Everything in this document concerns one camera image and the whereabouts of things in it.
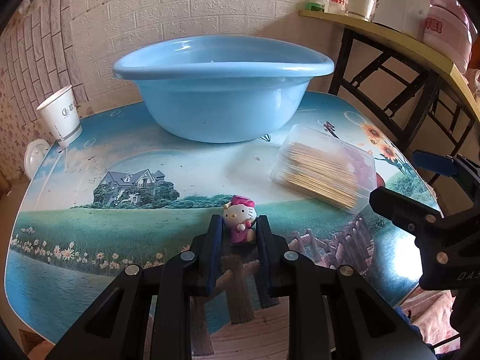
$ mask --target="black metal shelf frame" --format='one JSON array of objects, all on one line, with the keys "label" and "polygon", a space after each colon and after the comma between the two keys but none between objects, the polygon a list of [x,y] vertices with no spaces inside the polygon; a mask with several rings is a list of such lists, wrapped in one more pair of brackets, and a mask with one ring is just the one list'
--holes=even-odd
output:
[{"label": "black metal shelf frame", "polygon": [[[382,53],[378,57],[376,57],[376,59],[370,62],[351,81],[348,81],[344,78],[344,75],[354,40],[369,45],[370,47],[373,47],[381,51]],[[394,58],[416,71],[418,73],[417,78],[415,78],[412,82],[408,82],[407,80],[399,76],[397,73],[383,66],[383,64],[390,58]],[[385,73],[389,74],[405,86],[405,89],[402,90],[402,92],[400,92],[384,108],[379,107],[359,88],[361,83],[363,83],[366,78],[368,78],[378,69],[381,69]],[[335,71],[328,93],[330,93],[331,95],[338,95],[340,87],[344,87],[358,100],[360,100],[363,105],[365,105],[370,111],[372,111],[373,114],[378,117],[378,119],[390,130],[390,132],[393,133],[393,135],[397,139],[394,144],[402,152],[409,147],[418,130],[422,126],[425,118],[428,116],[435,122],[435,124],[453,143],[454,149],[451,151],[450,155],[454,156],[458,153],[460,147],[467,138],[467,135],[473,128],[475,118],[467,109],[467,107],[459,104],[459,101],[457,102],[455,110],[452,111],[445,103],[443,103],[439,99],[440,89],[444,85],[447,84],[445,83],[443,78],[440,77],[440,75],[435,71],[424,68],[417,62],[407,58],[399,52],[396,52],[395,50],[392,50],[383,44],[375,42],[374,40],[369,39],[364,35],[356,33],[353,30],[345,28],[343,31],[342,45],[340,47],[337,65],[335,66]],[[395,121],[393,121],[393,117],[395,116],[397,111],[401,107],[403,107],[422,87],[422,93],[418,99],[417,104],[415,105],[409,121],[407,121],[405,128],[401,128],[397,123],[395,123]],[[436,117],[436,112],[439,105],[444,107],[452,115],[452,122],[448,127],[444,126],[441,121]],[[461,112],[466,114],[469,122],[463,130],[460,139],[457,140],[453,136],[453,133],[455,127],[457,126],[458,118]],[[438,178],[438,176],[438,174],[434,175],[434,177],[429,181],[429,184],[433,184]]]}]

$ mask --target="white paper cup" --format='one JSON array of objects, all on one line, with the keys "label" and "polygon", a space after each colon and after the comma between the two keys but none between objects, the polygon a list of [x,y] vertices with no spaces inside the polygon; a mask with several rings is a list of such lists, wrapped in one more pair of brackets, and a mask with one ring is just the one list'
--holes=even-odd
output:
[{"label": "white paper cup", "polygon": [[61,147],[68,146],[82,133],[71,85],[47,98],[37,111]]},{"label": "white paper cup", "polygon": [[365,21],[370,20],[371,12],[374,9],[375,0],[349,0],[346,13],[350,17],[356,17]]}]

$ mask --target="blue plastic basin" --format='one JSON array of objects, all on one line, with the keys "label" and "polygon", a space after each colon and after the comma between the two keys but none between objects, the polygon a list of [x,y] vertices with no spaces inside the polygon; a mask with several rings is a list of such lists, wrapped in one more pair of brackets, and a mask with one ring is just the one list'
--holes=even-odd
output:
[{"label": "blue plastic basin", "polygon": [[309,81],[332,73],[330,58],[280,40],[205,35],[134,51],[113,67],[138,85],[165,130],[201,142],[240,142],[282,127]]}]

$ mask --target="clear plastic box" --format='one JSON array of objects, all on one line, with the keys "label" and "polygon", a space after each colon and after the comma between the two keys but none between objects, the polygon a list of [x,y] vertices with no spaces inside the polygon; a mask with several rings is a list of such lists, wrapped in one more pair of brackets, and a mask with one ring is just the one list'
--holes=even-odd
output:
[{"label": "clear plastic box", "polygon": [[351,214],[363,210],[377,188],[370,153],[299,124],[278,150],[272,180]]}]

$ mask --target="wooden shelf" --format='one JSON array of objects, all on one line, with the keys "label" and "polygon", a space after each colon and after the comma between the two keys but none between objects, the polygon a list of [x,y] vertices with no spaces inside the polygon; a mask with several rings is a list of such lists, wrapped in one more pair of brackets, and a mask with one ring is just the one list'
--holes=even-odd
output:
[{"label": "wooden shelf", "polygon": [[358,32],[375,42],[390,47],[392,50],[407,56],[418,64],[437,72],[453,89],[460,101],[472,112],[477,122],[480,122],[480,110],[473,98],[472,92],[465,83],[457,66],[438,51],[428,47],[416,39],[369,21],[354,17],[335,15],[326,12],[300,11],[300,16],[314,17],[330,21]]}]

